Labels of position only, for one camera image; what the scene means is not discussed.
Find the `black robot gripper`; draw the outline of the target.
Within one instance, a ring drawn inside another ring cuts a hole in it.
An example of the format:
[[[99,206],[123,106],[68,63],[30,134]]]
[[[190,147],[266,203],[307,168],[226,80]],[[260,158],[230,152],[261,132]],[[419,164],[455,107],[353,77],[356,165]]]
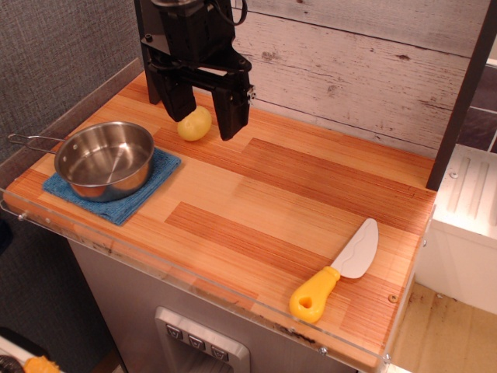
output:
[[[234,18],[230,1],[153,1],[162,32],[148,34],[142,44],[150,53],[149,68],[168,115],[180,122],[196,109],[193,88],[212,93],[220,136],[231,140],[249,120],[253,85],[251,63],[232,46],[235,28],[243,24],[247,2]]]

